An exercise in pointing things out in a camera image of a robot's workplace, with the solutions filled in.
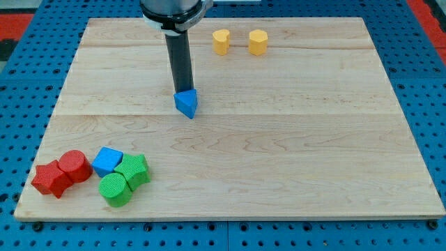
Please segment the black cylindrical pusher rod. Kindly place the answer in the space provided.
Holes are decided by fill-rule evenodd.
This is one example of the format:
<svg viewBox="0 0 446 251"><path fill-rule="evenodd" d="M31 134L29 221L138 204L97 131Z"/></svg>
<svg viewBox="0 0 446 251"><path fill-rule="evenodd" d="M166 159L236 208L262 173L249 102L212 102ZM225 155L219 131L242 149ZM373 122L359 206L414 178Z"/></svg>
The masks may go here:
<svg viewBox="0 0 446 251"><path fill-rule="evenodd" d="M178 36L166 35L165 38L174 90L176 93L189 91L194 88L194 80L188 33L185 31Z"/></svg>

